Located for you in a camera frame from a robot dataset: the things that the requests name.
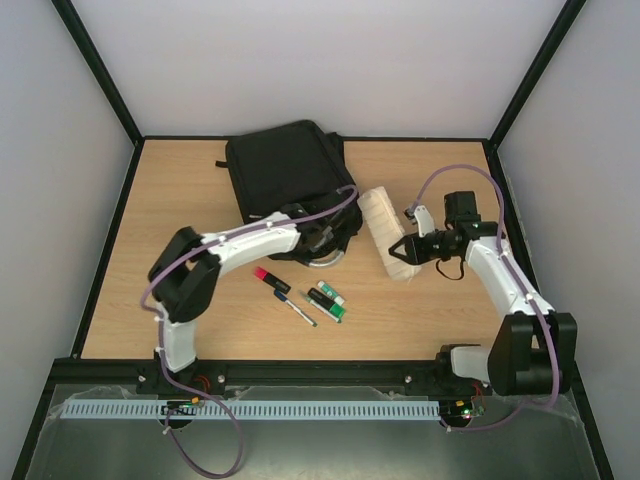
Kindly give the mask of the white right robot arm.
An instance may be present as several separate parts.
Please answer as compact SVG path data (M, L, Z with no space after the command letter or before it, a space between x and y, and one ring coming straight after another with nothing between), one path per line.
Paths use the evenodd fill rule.
M417 230L389 254L412 266L459 259L481 280L502 323L490 348L447 346L449 359L436 367L438 384L455 392L474 379L501 396L566 392L577 341L574 317L539 294L515 261L501 223L481 218L473 192L447 194L444 210L445 226L438 229L425 206L409 207L405 215Z

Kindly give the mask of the black student bag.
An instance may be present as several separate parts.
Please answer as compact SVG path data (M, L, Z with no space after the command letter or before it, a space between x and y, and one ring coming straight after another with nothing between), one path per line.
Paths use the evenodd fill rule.
M349 242L363 225L342 137L325 133L311 120L235 136L226 144L225 159L215 165L228 171L246 224L276 211L292 218L346 211L350 214ZM294 254L271 258L327 268L340 262L345 253L318 260L295 260Z

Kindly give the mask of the beige fabric pencil case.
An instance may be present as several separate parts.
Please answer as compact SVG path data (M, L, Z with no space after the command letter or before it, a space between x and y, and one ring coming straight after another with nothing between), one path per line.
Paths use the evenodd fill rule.
M389 248L405 235L405 230L383 186L362 193L357 200L382 264L393 281L410 281L421 268L389 254Z

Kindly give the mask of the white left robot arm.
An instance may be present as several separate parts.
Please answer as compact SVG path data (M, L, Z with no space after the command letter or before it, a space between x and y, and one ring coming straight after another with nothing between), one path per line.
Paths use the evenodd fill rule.
M256 222L218 233L179 229L148 273L148 294L162 324L157 351L166 368L178 373L196 360L196 319L210 306L220 277L263 257L320 254L345 236L348 214L292 218L276 211Z

